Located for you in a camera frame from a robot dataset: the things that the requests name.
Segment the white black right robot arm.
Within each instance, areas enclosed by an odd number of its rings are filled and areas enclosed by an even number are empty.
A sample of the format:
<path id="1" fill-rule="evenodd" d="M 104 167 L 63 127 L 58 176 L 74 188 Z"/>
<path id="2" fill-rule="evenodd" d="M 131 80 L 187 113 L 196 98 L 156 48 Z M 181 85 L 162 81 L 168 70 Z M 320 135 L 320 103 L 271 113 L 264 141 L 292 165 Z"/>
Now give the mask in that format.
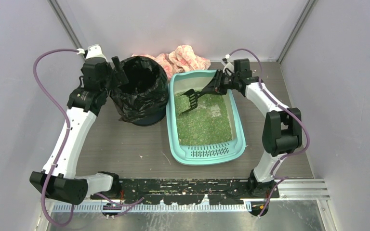
<path id="1" fill-rule="evenodd" d="M 249 194 L 270 193 L 275 185 L 275 173 L 287 157 L 302 145 L 301 112 L 276 99 L 259 77 L 253 76 L 248 59 L 230 62 L 222 60 L 223 70 L 216 71 L 198 97 L 205 94 L 225 95 L 237 90 L 250 100 L 264 116 L 262 144 L 264 153 L 247 181 Z"/>

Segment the bin with black bag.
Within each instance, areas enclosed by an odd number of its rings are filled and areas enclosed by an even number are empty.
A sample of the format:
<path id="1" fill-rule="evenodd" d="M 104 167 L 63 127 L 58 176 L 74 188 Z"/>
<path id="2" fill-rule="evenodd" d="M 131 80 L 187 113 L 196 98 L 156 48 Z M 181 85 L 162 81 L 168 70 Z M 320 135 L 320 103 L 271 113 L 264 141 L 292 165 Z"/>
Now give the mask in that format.
<path id="1" fill-rule="evenodd" d="M 147 127 L 160 122 L 168 104 L 168 77 L 163 67 L 145 56 L 120 61 L 128 83 L 115 87 L 110 97 L 119 121 Z"/>

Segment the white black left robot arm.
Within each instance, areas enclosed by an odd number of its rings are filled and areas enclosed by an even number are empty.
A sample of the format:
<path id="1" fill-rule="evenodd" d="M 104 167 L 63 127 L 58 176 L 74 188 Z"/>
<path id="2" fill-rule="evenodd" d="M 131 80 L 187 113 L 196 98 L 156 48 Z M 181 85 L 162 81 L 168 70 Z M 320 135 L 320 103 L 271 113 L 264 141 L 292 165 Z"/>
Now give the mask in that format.
<path id="1" fill-rule="evenodd" d="M 100 171 L 94 175 L 77 177 L 76 167 L 82 146 L 110 91 L 128 83 L 117 56 L 108 62 L 103 57 L 85 60 L 74 89 L 62 113 L 66 117 L 60 137 L 51 157 L 40 172 L 33 171 L 30 183 L 44 199 L 79 205 L 85 198 L 98 194 L 118 197 L 122 186 L 115 173 Z"/>

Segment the black litter scoop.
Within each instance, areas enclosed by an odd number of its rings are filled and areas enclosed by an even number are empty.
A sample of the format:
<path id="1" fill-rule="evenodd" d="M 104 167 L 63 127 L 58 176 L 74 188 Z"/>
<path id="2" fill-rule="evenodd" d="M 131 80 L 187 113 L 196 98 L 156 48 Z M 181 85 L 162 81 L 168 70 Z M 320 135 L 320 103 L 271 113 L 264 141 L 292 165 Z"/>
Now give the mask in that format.
<path id="1" fill-rule="evenodd" d="M 180 115 L 184 115 L 198 107 L 198 98 L 202 97 L 204 93 L 202 91 L 195 91 L 194 89 L 189 89 L 181 94 L 181 96 L 188 97 L 189 100 L 189 108 L 180 113 Z"/>

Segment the teal litter box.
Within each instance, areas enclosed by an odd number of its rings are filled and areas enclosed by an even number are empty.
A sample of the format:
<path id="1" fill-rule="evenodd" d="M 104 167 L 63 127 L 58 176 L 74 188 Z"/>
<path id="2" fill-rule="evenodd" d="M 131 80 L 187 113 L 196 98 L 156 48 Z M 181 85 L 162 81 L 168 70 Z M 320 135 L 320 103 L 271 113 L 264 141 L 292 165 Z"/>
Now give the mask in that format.
<path id="1" fill-rule="evenodd" d="M 246 140 L 233 93 L 228 90 L 223 96 L 232 139 L 209 145 L 181 145 L 178 135 L 174 95 L 189 89 L 201 90 L 213 78 L 215 70 L 190 71 L 173 75 L 168 85 L 169 101 L 166 106 L 166 120 L 171 154 L 184 165 L 203 166 L 232 161 L 245 151 Z"/>

